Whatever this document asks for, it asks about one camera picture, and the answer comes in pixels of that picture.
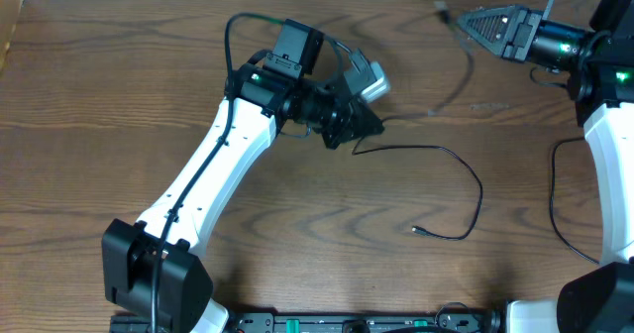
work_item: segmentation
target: green indicator light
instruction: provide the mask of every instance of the green indicator light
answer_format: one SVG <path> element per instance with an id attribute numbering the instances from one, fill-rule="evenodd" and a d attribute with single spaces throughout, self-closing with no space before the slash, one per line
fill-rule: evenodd
<path id="1" fill-rule="evenodd" d="M 616 78 L 621 82 L 629 79 L 630 76 L 631 76 L 630 73 L 626 73 L 626 72 L 619 71 L 616 73 Z"/>

